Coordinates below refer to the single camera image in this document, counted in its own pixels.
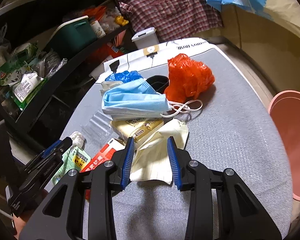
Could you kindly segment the person's left hand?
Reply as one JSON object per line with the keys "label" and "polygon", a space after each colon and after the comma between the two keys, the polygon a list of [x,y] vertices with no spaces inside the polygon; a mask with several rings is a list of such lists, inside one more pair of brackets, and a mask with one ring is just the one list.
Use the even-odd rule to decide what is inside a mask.
{"label": "person's left hand", "polygon": [[31,217],[31,215],[29,215],[29,214],[23,214],[23,215],[20,215],[19,217],[16,217],[15,215],[13,215],[14,226],[15,226],[15,229],[17,232],[17,234],[15,235],[16,239],[19,239],[19,235],[30,217]]}

